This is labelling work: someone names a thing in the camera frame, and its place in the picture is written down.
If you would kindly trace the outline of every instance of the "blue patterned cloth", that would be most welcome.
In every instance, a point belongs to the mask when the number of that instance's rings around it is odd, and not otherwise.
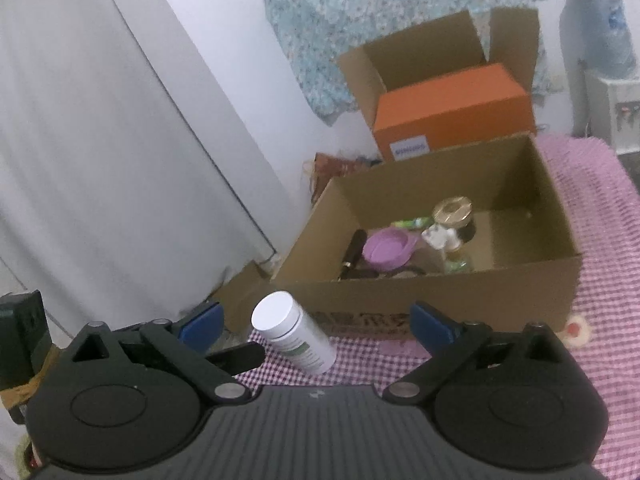
[[[306,100],[331,124],[357,108],[335,64],[352,47],[427,20],[469,9],[488,48],[486,12],[492,7],[531,7],[537,0],[265,0],[267,18],[291,63]],[[542,40],[534,93],[546,94]]]

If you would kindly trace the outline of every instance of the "white bottle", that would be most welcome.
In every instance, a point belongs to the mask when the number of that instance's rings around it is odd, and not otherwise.
[[[273,292],[254,308],[251,324],[284,357],[310,375],[325,373],[336,351],[288,292]]]

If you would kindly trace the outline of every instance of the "pink checkered tablecloth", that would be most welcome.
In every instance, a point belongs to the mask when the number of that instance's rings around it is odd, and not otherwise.
[[[640,476],[640,198],[600,140],[540,136],[538,146],[584,255],[574,312],[583,314],[594,332],[574,355],[609,408],[609,431],[594,465],[610,480],[635,480]],[[410,354],[382,355],[371,339],[333,341],[338,359],[322,376],[305,376],[267,346],[265,363],[240,379],[251,388],[373,384],[382,390],[422,362]]]

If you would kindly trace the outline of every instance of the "blue gripper pad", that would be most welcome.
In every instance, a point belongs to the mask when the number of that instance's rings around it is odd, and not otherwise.
[[[196,352],[205,354],[222,335],[224,328],[225,313],[222,305],[212,303],[212,306],[203,309],[180,329],[178,339]]]
[[[458,323],[440,314],[432,306],[420,303],[411,306],[409,327],[414,337],[432,356],[453,343],[462,332]]]

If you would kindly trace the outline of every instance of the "white label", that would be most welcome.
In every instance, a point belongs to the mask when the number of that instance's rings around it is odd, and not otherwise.
[[[391,153],[393,153],[394,160],[405,160],[406,158],[412,158],[412,156],[429,153],[427,137],[424,135],[392,142],[389,147],[391,148]]]
[[[292,332],[271,339],[270,343],[303,372],[311,375],[327,371],[336,358],[329,338],[306,312]]]

